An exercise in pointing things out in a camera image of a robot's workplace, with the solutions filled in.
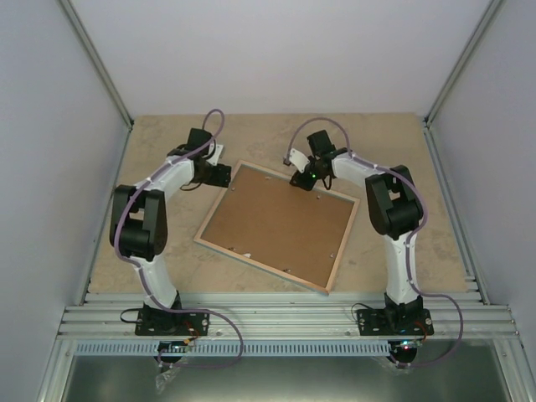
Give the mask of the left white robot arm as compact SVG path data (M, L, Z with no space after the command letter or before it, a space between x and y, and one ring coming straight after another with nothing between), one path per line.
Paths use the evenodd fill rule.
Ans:
M214 135L193 128L156 172L133 185L119 185L113 193L111 245L116 256L135 269L146 304L158 309L154 323L165 334L183 326L180 296L163 255L168 242L167 203L189 184L227 188L231 167L219 162L222 151Z

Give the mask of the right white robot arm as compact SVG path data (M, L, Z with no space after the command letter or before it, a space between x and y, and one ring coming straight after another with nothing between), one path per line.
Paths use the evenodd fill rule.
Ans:
M310 156L288 147L284 163L294 166L290 184L311 191L317 181L330 189L335 178L347 180L366 193L368 216L384 239L388 285L383 308L358 302L352 314L362 336L400 335L426 337L434 333L430 313L415 290L415 236L425 212L411 186L407 167L380 167L347 148L337 149L326 131L311 134Z

